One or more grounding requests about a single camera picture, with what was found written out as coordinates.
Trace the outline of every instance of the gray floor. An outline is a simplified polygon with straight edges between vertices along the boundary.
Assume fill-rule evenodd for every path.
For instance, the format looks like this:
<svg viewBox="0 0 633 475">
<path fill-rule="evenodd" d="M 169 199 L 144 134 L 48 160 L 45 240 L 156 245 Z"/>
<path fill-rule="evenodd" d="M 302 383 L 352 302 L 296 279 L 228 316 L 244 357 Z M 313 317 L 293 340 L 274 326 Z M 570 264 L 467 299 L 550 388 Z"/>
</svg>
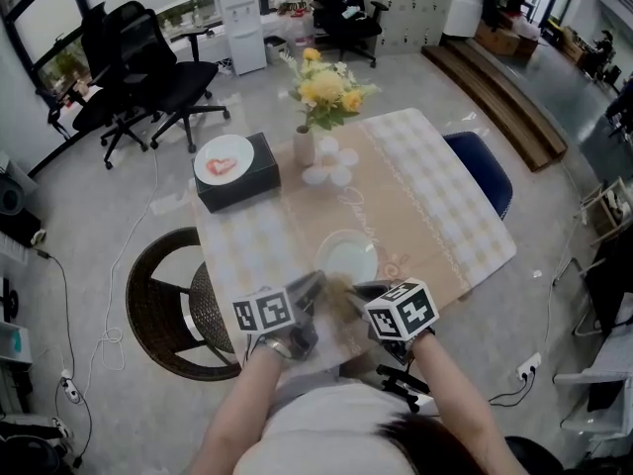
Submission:
<svg viewBox="0 0 633 475">
<path fill-rule="evenodd" d="M 573 273 L 554 294 L 549 343 L 544 346 L 549 282 L 562 259 L 578 207 L 578 193 L 564 166 L 531 173 L 481 110 L 419 54 L 383 57 L 375 70 L 352 58 L 350 66 L 358 78 L 371 80 L 383 90 L 368 100 L 363 116 L 419 108 L 443 134 L 478 132 L 507 172 L 514 198 L 505 222 L 517 244 L 517 256 L 470 297 L 445 309 L 437 332 L 485 396 L 517 389 L 516 366 L 541 351 L 544 363 L 531 394 L 516 408 L 496 409 L 497 418 L 504 433 L 535 439 L 571 466 L 583 455 L 587 440 L 560 430 L 559 422 L 578 396 L 556 389 L 551 377 L 556 371 L 591 363 L 596 346 L 594 341 L 570 336 L 582 313 L 580 302 L 573 300 L 580 289 Z M 198 145 L 222 134 L 259 131 L 271 142 L 289 139 L 300 121 L 296 103 L 286 95 L 290 80 L 284 66 L 216 79 L 211 88 L 216 99 L 230 105 L 232 119 L 225 122 L 219 115 L 201 119 L 195 126 Z M 145 128 L 145 139 L 150 132 Z M 48 230 L 45 248 L 66 270 L 75 382 L 80 390 L 85 389 L 90 357 L 104 330 L 111 265 L 155 181 L 153 151 L 141 153 L 136 145 L 123 141 L 112 171 L 104 168 L 102 154 L 96 136 L 84 139 L 38 176 L 40 189 L 32 200 L 33 211 Z M 125 287 L 135 259 L 168 231 L 194 225 L 185 196 L 192 169 L 183 131 L 174 128 L 167 133 L 155 156 L 155 202 L 114 270 L 107 328 L 123 332 L 125 368 L 107 369 L 101 349 L 94 357 L 87 395 L 94 418 L 93 442 L 83 473 L 179 473 L 232 385 L 189 381 L 163 370 L 147 357 L 130 330 Z M 593 186 L 595 178 L 576 148 L 570 148 L 564 164 L 579 188 Z M 570 245 L 570 253 L 585 264 L 592 258 L 590 237 L 589 230 L 579 227 Z M 202 260 L 197 248 L 183 251 L 159 269 L 160 277 L 187 286 Z M 31 330 L 33 353 L 58 345 L 69 366 L 58 269 L 33 255 L 15 286 L 21 295 L 17 322 Z M 374 355 L 383 358 L 378 351 Z M 122 367 L 116 345 L 106 343 L 105 359 L 109 367 Z M 58 356 L 51 351 L 31 372 L 36 412 L 54 414 L 53 394 L 60 371 Z M 58 403 L 60 415 L 74 429 L 76 445 L 81 448 L 87 433 L 84 409 L 71 405 L 63 395 Z"/>
<path fill-rule="evenodd" d="M 514 56 L 497 56 L 519 86 L 529 91 L 552 114 L 567 133 L 569 144 L 579 145 L 596 176 L 612 182 L 633 176 L 631 146 L 609 139 L 613 128 L 602 117 L 617 96 L 613 88 L 591 81 L 557 49 L 541 40 L 529 61 Z"/>
</svg>

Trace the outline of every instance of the wall outlet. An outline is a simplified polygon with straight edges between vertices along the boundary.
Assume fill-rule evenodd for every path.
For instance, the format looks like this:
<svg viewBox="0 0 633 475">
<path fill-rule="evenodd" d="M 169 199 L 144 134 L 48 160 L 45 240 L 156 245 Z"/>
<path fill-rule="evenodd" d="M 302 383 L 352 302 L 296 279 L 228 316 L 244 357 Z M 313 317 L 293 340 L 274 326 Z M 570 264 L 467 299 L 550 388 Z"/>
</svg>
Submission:
<svg viewBox="0 0 633 475">
<path fill-rule="evenodd" d="M 541 365 L 541 354 L 536 352 L 529 359 L 527 359 L 523 364 L 520 364 L 516 368 L 516 378 L 518 378 L 521 382 L 523 381 L 523 375 L 530 376 L 532 372 L 531 368 L 536 369 Z"/>
</svg>

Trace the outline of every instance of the person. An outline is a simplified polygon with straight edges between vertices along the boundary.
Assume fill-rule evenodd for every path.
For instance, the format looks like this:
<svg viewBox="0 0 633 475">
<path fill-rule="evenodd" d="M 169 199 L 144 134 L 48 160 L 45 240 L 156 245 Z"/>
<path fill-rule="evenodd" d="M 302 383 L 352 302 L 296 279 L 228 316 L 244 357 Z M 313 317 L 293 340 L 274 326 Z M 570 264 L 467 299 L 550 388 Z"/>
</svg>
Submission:
<svg viewBox="0 0 633 475">
<path fill-rule="evenodd" d="M 327 383 L 323 374 L 316 381 L 313 375 L 312 389 L 300 390 L 291 380 L 276 395 L 289 353 L 279 337 L 265 338 L 218 409 L 187 473 L 526 475 L 490 405 L 435 335 L 422 332 L 411 351 L 441 422 L 408 413 L 394 395 L 358 381 Z M 289 400 L 285 390 L 292 387 Z"/>
<path fill-rule="evenodd" d="M 633 112 L 633 72 L 624 80 L 624 86 L 618 97 L 606 108 L 604 117 L 613 125 L 613 117 L 624 112 Z"/>
<path fill-rule="evenodd" d="M 602 30 L 602 39 L 595 42 L 595 47 L 590 51 L 583 64 L 583 69 L 594 77 L 598 69 L 608 60 L 613 51 L 613 35 L 609 30 Z"/>
</svg>

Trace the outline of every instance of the heart drawing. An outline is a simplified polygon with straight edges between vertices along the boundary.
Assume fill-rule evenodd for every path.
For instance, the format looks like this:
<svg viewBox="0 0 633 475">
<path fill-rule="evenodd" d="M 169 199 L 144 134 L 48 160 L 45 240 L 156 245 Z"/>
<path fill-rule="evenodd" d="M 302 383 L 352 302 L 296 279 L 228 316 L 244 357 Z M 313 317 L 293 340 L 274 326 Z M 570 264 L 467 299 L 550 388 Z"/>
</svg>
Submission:
<svg viewBox="0 0 633 475">
<path fill-rule="evenodd" d="M 207 170 L 215 176 L 223 176 L 237 165 L 234 158 L 225 158 L 218 160 L 213 158 L 207 162 Z"/>
</svg>

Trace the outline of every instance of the black box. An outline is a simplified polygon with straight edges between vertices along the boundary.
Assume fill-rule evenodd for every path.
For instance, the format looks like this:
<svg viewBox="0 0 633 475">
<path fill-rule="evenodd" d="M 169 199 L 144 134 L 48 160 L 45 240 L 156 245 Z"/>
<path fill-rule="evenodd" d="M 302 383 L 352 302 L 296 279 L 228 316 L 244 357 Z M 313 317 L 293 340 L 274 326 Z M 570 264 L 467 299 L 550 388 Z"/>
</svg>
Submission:
<svg viewBox="0 0 633 475">
<path fill-rule="evenodd" d="M 253 145 L 255 156 L 248 170 L 235 181 L 228 185 L 208 185 L 200 181 L 194 171 L 198 197 L 211 213 L 281 186 L 279 166 L 264 135 L 259 133 L 247 139 Z"/>
</svg>

